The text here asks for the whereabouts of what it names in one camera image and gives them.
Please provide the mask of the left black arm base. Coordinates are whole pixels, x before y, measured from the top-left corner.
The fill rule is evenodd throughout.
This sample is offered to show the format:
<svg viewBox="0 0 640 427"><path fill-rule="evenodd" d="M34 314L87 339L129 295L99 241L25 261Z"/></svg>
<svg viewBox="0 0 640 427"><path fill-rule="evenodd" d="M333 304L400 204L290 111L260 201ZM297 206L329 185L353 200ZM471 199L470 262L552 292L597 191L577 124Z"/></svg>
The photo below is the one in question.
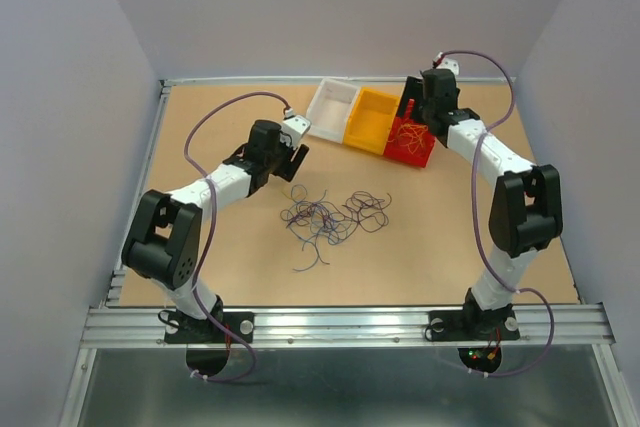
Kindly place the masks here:
<svg viewBox="0 0 640 427"><path fill-rule="evenodd" d="M158 320L164 325L166 344L223 344L235 343L235 340L222 332L208 319L193 319L177 310L160 310ZM238 337L251 343L253 341L255 314L250 311L225 311L220 322Z"/></svg>

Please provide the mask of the yellow plastic bin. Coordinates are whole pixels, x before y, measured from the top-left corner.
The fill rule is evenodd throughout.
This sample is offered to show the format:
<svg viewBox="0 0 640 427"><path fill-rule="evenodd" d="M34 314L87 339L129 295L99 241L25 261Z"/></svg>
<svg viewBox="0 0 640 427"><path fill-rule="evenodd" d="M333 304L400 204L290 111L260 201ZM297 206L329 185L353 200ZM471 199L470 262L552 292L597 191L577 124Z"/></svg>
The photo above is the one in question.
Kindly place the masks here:
<svg viewBox="0 0 640 427"><path fill-rule="evenodd" d="M399 96L361 88L345 127L343 144L381 156L399 102Z"/></svg>

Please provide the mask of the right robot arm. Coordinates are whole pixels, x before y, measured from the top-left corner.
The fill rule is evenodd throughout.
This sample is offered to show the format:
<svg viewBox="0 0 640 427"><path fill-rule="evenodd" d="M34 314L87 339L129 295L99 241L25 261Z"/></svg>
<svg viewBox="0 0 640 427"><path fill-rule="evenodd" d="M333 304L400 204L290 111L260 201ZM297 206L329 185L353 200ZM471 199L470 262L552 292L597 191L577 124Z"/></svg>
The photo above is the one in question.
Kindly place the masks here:
<svg viewBox="0 0 640 427"><path fill-rule="evenodd" d="M479 115L458 105L456 74L447 68L409 76L398 115L425 126L445 148L472 168L493 189L488 227L489 254L479 247L485 272L471 287L475 302L460 313L463 331L482 337L496 325L494 311L512 302L526 269L563 230L560 175L552 165L536 165L512 151L490 132Z"/></svg>

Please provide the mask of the white plastic bin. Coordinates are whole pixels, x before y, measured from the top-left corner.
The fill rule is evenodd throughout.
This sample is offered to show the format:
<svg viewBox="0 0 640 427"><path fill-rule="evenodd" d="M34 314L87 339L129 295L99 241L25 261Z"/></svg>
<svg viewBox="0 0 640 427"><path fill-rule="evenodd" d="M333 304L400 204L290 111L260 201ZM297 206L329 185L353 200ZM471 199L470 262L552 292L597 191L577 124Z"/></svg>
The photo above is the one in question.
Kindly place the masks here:
<svg viewBox="0 0 640 427"><path fill-rule="evenodd" d="M341 144L360 90L359 86L332 78L324 78L305 114L305 117L311 122L308 134Z"/></svg>

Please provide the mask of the red plastic bin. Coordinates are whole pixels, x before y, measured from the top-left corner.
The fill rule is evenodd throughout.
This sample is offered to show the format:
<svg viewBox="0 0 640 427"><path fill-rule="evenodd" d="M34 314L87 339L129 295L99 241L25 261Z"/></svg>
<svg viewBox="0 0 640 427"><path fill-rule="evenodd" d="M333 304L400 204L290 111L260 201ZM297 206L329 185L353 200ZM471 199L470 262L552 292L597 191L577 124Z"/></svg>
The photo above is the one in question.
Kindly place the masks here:
<svg viewBox="0 0 640 427"><path fill-rule="evenodd" d="M387 138L383 156L387 159L424 168L435 146L435 137L425 124L411 117L401 119L396 115Z"/></svg>

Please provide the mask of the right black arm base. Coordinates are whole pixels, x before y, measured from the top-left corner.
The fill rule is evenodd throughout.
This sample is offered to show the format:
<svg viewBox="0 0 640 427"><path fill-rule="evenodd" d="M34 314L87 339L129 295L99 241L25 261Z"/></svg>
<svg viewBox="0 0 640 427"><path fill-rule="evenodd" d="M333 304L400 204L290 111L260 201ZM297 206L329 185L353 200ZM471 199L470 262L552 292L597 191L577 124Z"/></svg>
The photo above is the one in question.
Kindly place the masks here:
<svg viewBox="0 0 640 427"><path fill-rule="evenodd" d="M435 309L427 313L425 339L432 342L471 342L520 339L513 304L483 310L471 293L454 309Z"/></svg>

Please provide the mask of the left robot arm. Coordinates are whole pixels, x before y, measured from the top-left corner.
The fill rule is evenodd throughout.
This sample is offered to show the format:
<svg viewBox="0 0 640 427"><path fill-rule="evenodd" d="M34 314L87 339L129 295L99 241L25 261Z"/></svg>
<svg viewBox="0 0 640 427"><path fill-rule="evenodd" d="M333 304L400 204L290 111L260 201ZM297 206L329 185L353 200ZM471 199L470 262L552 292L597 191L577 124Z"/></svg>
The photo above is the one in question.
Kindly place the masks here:
<svg viewBox="0 0 640 427"><path fill-rule="evenodd" d="M121 252L122 264L161 287L199 340L215 339L223 318L218 296L196 278L201 228L212 214L252 196L270 176L293 179L308 147L311 122L292 115L257 120L249 138L212 173L168 193L149 190L136 208Z"/></svg>

